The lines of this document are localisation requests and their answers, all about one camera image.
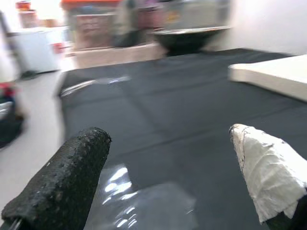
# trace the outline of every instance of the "gray floor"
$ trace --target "gray floor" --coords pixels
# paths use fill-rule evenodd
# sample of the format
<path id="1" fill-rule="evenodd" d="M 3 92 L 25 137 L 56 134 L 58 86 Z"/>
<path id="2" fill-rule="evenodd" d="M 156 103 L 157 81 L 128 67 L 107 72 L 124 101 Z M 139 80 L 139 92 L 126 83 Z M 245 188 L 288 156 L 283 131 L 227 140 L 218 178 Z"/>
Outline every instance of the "gray floor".
<path id="1" fill-rule="evenodd" d="M 62 72 L 73 69 L 74 64 L 66 58 L 61 65 L 62 71 L 17 83 L 17 97 L 27 119 L 20 137 L 0 151 L 0 210 L 23 190 L 62 143 L 61 113 L 54 92 Z"/>

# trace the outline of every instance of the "black mat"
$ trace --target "black mat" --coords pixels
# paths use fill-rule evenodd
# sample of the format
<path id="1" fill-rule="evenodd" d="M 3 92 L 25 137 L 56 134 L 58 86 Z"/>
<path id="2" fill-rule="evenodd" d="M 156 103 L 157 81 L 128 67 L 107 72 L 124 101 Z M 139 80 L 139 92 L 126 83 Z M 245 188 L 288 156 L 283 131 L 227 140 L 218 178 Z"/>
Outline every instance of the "black mat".
<path id="1" fill-rule="evenodd" d="M 66 138 L 95 126 L 113 139 L 106 166 L 124 163 L 136 189 L 167 181 L 197 199 L 201 230 L 260 230 L 228 129 L 242 123 L 286 140 L 307 157 L 307 105 L 227 80 L 235 63 L 282 58 L 250 50 L 192 54 L 73 70 L 62 89 L 129 76 L 61 98 Z"/>

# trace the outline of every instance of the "black basin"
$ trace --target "black basin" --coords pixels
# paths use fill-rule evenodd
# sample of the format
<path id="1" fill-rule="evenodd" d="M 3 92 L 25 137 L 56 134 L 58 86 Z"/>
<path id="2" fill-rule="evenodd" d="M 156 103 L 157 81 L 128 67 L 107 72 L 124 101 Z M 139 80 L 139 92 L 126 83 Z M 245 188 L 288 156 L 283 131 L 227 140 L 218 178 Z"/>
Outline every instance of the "black basin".
<path id="1" fill-rule="evenodd" d="M 153 31 L 156 40 L 171 54 L 197 53 L 217 33 L 229 29 L 226 26 Z"/>

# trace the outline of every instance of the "black handlebar grip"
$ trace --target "black handlebar grip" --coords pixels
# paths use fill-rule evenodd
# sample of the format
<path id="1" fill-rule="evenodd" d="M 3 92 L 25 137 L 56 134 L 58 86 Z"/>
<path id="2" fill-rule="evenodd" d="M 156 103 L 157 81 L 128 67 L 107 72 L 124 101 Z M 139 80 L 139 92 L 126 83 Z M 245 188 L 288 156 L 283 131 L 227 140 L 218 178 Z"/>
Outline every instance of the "black handlebar grip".
<path id="1" fill-rule="evenodd" d="M 110 136 L 98 128 L 66 141 L 5 206 L 2 218 L 21 218 L 35 230 L 82 230 L 110 143 Z"/>

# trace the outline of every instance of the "white wall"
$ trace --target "white wall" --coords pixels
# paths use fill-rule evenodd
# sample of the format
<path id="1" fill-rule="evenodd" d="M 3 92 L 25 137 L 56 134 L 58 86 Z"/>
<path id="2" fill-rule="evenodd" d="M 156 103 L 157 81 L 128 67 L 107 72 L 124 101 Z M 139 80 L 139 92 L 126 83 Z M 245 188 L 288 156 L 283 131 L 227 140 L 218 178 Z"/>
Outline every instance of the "white wall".
<path id="1" fill-rule="evenodd" d="M 31 0 L 31 8 L 36 10 L 40 20 L 56 19 L 64 23 L 64 11 L 60 7 L 61 0 Z"/>
<path id="2" fill-rule="evenodd" d="M 0 10 L 5 16 L 5 21 L 10 31 L 16 31 L 21 28 L 18 11 L 14 0 L 6 0 L 5 4 L 0 6 Z"/>
<path id="3" fill-rule="evenodd" d="M 230 26 L 217 49 L 307 53 L 307 0 L 233 0 Z"/>
<path id="4" fill-rule="evenodd" d="M 0 82 L 13 81 L 17 78 L 17 75 L 18 69 L 10 56 L 4 33 L 0 28 Z"/>

